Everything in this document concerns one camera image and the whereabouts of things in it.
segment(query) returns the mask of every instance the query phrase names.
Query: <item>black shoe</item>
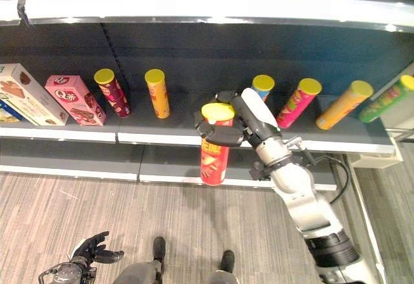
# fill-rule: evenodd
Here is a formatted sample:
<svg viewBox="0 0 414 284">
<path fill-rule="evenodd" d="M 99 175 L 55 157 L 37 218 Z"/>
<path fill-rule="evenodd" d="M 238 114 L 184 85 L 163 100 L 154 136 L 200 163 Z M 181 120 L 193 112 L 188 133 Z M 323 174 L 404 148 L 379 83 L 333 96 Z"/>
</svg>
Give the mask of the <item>black shoe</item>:
<svg viewBox="0 0 414 284">
<path fill-rule="evenodd" d="M 221 258 L 220 270 L 233 273 L 234 269 L 234 253 L 232 250 L 226 250 Z"/>
<path fill-rule="evenodd" d="M 166 256 L 166 240 L 163 237 L 156 237 L 153 243 L 154 260 L 161 262 L 161 273 L 164 273 L 164 257 Z"/>
</svg>

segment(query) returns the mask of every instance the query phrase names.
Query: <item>biscuit box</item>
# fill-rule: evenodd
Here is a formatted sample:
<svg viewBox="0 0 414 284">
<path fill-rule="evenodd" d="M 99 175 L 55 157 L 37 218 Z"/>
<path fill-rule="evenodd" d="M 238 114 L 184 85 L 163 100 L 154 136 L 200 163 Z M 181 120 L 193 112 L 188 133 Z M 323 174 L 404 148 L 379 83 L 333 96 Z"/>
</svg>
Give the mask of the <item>biscuit box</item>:
<svg viewBox="0 0 414 284">
<path fill-rule="evenodd" d="M 80 76 L 52 75 L 46 90 L 81 126 L 103 126 L 106 114 Z"/>
<path fill-rule="evenodd" d="M 35 126 L 64 126 L 69 117 L 18 63 L 0 64 L 0 99 Z"/>
<path fill-rule="evenodd" d="M 18 122 L 23 116 L 12 109 L 9 105 L 0 101 L 0 123 L 1 122 Z"/>
</svg>

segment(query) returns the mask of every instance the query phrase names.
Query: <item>black shelf back panel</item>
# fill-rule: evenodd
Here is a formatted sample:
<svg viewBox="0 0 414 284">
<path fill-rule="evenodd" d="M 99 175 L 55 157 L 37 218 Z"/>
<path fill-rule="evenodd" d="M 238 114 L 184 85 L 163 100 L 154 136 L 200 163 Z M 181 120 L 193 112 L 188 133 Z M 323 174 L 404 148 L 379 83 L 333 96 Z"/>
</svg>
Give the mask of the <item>black shelf back panel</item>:
<svg viewBox="0 0 414 284">
<path fill-rule="evenodd" d="M 0 63 L 22 63 L 42 85 L 51 74 L 79 74 L 93 91 L 98 69 L 120 75 L 115 52 L 133 90 L 146 91 L 144 74 L 157 67 L 171 92 L 242 89 L 256 74 L 269 74 L 277 93 L 290 94 L 312 77 L 323 94 L 337 95 L 353 80 L 378 90 L 414 61 L 408 33 L 200 23 L 109 23 L 106 29 L 112 50 L 100 24 L 0 27 Z"/>
</svg>

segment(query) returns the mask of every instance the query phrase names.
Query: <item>floor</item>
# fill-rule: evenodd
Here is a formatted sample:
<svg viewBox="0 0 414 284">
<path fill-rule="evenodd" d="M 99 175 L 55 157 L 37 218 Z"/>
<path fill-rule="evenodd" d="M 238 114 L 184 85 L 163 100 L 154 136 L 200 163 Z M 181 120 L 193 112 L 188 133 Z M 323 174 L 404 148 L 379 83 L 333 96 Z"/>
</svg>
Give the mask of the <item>floor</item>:
<svg viewBox="0 0 414 284">
<path fill-rule="evenodd" d="M 390 284 L 414 283 L 414 144 L 402 164 L 355 169 Z"/>
<path fill-rule="evenodd" d="M 414 283 L 414 145 L 406 145 L 405 163 L 357 170 L 390 283 Z M 125 257 L 96 265 L 96 283 L 112 283 L 128 264 L 150 260 L 158 235 L 167 241 L 165 284 L 202 283 L 227 248 L 241 283 L 320 283 L 281 199 L 269 190 L 11 173 L 0 174 L 0 185 L 4 283 L 37 283 L 81 238 L 104 230 L 111 232 L 108 249 Z M 347 222 L 351 195 L 334 207 L 346 230 L 361 226 Z"/>
</svg>

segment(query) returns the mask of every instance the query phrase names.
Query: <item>store shelf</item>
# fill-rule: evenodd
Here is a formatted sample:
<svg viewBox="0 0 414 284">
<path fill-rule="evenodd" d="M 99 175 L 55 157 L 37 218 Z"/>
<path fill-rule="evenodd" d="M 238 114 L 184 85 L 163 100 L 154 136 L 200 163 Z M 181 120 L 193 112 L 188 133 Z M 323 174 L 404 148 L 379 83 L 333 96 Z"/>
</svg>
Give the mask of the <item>store shelf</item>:
<svg viewBox="0 0 414 284">
<path fill-rule="evenodd" d="M 252 180 L 249 169 L 259 161 L 251 149 L 231 149 L 223 185 L 271 188 L 269 180 Z M 336 190 L 328 163 L 310 169 L 317 190 Z M 194 147 L 145 146 L 139 179 L 141 182 L 203 184 L 200 178 L 200 149 Z"/>
<path fill-rule="evenodd" d="M 200 146 L 201 138 L 194 130 L 193 112 L 214 97 L 213 93 L 170 93 L 171 115 L 158 119 L 153 111 L 147 92 L 132 93 L 132 113 L 120 119 L 107 108 L 104 126 L 79 126 L 73 119 L 60 126 L 36 127 L 26 120 L 0 125 L 0 137 L 31 138 L 46 140 L 79 140 L 122 144 L 163 144 L 180 146 Z M 286 102 L 284 96 L 269 96 L 268 106 L 277 114 Z M 339 153 L 382 153 L 393 154 L 394 145 L 380 119 L 364 124 L 351 113 L 331 130 L 324 131 L 314 125 L 321 110 L 326 109 L 334 96 L 319 96 L 305 110 L 289 129 L 282 130 L 288 140 L 300 136 L 311 151 Z M 250 147 L 243 142 L 242 147 Z"/>
<path fill-rule="evenodd" d="M 118 131 L 120 143 L 137 144 L 201 144 L 201 138 L 193 128 L 193 112 L 209 102 L 213 93 L 170 93 L 171 116 L 158 119 L 151 105 L 148 93 L 134 93 L 132 97 L 133 113 L 122 119 Z M 311 151 L 329 151 L 340 153 L 389 153 L 395 150 L 380 120 L 364 124 L 354 113 L 344 118 L 329 131 L 317 128 L 314 121 L 320 111 L 335 99 L 334 96 L 319 96 L 305 110 L 291 128 L 282 130 L 283 138 L 301 136 Z M 283 107 L 287 98 L 269 96 L 268 106 L 273 113 Z M 250 147 L 243 142 L 242 147 Z"/>
<path fill-rule="evenodd" d="M 72 117 L 65 126 L 34 126 L 27 120 L 0 125 L 0 137 L 88 142 L 116 142 L 120 118 L 107 108 L 104 126 L 80 126 Z"/>
<path fill-rule="evenodd" d="M 0 171 L 136 181 L 143 146 L 2 139 Z"/>
<path fill-rule="evenodd" d="M 414 0 L 26 0 L 25 8 L 31 23 L 299 23 L 414 31 Z"/>
<path fill-rule="evenodd" d="M 18 0 L 0 0 L 0 25 L 20 24 L 17 2 Z"/>
</svg>

